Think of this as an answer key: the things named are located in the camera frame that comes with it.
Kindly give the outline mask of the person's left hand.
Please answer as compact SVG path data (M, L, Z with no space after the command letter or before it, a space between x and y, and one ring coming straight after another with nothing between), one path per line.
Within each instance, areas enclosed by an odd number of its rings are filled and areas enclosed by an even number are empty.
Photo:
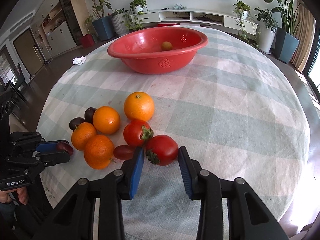
M28 192L26 187L20 187L14 190L0 191L0 202L3 204L9 203L12 200L17 200L23 205L28 202Z

